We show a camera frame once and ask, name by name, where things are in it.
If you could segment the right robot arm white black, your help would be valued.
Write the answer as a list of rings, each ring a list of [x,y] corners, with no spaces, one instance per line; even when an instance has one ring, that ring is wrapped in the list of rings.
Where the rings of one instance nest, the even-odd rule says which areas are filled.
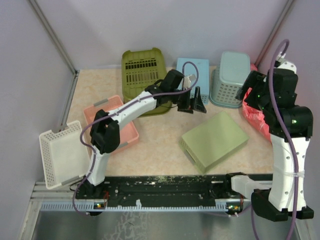
[[[279,113],[295,150],[291,149],[272,106],[268,74],[253,70],[235,97],[261,110],[269,127],[273,148],[272,186],[264,187],[247,174],[236,172],[226,175],[223,192],[229,198],[241,194],[250,199],[254,212],[273,222],[287,221],[293,216],[300,220],[314,218],[314,211],[304,197],[304,165],[313,134],[313,114],[308,107],[295,104],[296,72],[292,62],[277,60],[272,81]]]

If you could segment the large olive green container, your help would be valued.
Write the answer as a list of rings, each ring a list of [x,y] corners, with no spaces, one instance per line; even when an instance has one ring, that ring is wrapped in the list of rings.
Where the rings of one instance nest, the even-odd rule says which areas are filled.
[[[121,59],[123,102],[128,103],[166,74],[165,59],[159,48],[124,52]]]

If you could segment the light green shallow basket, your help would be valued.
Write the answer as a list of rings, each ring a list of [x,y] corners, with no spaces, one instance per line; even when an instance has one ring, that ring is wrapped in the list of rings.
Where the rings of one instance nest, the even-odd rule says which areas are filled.
[[[197,171],[205,174],[241,150],[249,136],[222,111],[183,134],[178,142]]]

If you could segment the pink shallow basket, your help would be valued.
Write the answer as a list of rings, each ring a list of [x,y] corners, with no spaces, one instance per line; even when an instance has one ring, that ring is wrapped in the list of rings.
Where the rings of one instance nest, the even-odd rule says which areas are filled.
[[[123,105],[123,101],[119,95],[113,95],[109,98],[94,103],[91,106],[86,107],[83,110],[86,125],[91,124],[94,121],[95,115],[99,110],[109,112],[115,110]],[[131,121],[120,131],[120,144],[118,148],[111,153],[115,155],[125,149],[132,147],[139,142],[139,133]]]

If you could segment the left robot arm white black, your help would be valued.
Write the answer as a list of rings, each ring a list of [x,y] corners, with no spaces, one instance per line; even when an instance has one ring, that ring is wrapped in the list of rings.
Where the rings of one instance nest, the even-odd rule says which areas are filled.
[[[179,112],[206,113],[196,84],[199,74],[184,75],[170,70],[164,79],[149,85],[137,97],[111,110],[99,110],[94,121],[85,127],[90,130],[91,158],[88,172],[74,192],[76,199],[97,199],[103,195],[105,171],[110,154],[119,148],[121,130],[141,115],[159,108],[167,102],[177,105]]]

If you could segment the tall teal perforated basket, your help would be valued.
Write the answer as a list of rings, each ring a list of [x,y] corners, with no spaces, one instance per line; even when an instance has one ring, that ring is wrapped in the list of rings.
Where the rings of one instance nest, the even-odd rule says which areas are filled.
[[[236,51],[224,51],[219,64],[212,71],[212,83],[209,100],[212,104],[238,109],[242,102],[236,99],[239,89],[251,71],[249,55]]]

